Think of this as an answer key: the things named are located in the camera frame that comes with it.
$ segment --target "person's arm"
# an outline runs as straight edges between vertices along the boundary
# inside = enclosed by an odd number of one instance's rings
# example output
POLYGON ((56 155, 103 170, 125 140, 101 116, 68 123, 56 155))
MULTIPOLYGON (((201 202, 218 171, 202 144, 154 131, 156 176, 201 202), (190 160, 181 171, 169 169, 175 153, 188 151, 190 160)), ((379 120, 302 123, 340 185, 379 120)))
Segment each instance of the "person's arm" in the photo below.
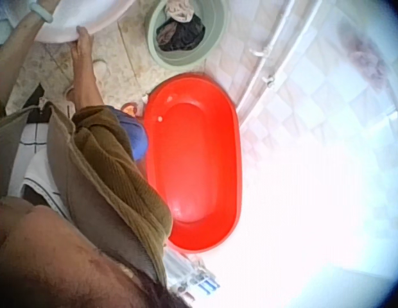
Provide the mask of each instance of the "person's arm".
POLYGON ((84 27, 77 27, 79 39, 71 44, 73 60, 73 103, 76 111, 104 105, 96 85, 92 61, 93 38, 84 27))
MULTIPOLYGON (((60 0, 40 0, 39 4, 53 13, 60 0)), ((35 37, 44 25, 44 20, 30 12, 12 31, 6 42, 0 46, 0 101, 6 104, 17 81, 35 37)))

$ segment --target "brown towel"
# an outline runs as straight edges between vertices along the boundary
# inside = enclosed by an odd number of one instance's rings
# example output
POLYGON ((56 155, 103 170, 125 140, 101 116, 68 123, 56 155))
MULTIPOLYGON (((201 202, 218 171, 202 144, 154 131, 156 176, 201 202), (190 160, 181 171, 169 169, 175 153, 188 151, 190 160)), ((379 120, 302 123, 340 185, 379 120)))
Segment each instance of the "brown towel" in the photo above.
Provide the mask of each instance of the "brown towel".
POLYGON ((163 246, 172 228, 168 206, 146 182, 132 158, 128 137, 107 107, 89 107, 73 117, 74 141, 108 188, 123 201, 115 211, 135 232, 164 283, 163 246))

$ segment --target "white shoe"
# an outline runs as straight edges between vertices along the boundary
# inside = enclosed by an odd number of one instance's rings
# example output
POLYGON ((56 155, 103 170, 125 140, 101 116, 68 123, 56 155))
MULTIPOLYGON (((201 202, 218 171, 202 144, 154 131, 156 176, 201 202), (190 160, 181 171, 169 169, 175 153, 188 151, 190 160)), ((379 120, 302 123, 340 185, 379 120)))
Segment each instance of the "white shoe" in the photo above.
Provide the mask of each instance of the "white shoe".
MULTIPOLYGON (((108 64, 104 60, 95 60, 93 62, 93 69, 94 69, 96 84, 98 85, 99 91, 101 91, 103 80, 106 80, 107 78, 110 77, 108 64)), ((66 100, 67 100, 67 95, 71 90, 73 90, 73 85, 70 85, 64 93, 64 98, 66 100)))

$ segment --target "red plastic basin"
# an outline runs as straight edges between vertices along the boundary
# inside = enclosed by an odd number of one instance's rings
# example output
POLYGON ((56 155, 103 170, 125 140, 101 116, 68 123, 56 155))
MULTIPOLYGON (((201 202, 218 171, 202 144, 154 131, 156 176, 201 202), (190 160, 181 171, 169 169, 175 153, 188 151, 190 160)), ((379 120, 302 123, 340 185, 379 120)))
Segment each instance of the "red plastic basin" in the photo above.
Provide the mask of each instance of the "red plastic basin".
POLYGON ((169 245, 198 253, 238 223, 242 170, 239 125, 226 93, 208 77, 181 74, 149 97, 146 176, 171 209, 169 245))

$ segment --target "towel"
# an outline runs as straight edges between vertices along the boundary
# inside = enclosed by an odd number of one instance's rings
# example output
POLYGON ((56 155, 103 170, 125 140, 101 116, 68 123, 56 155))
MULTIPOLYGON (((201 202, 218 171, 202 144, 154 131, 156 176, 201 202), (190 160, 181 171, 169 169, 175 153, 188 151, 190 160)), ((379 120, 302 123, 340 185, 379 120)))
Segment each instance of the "towel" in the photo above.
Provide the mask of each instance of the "towel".
POLYGON ((194 12, 193 6, 191 6, 189 0, 168 0, 165 6, 166 16, 178 22, 191 21, 194 12))

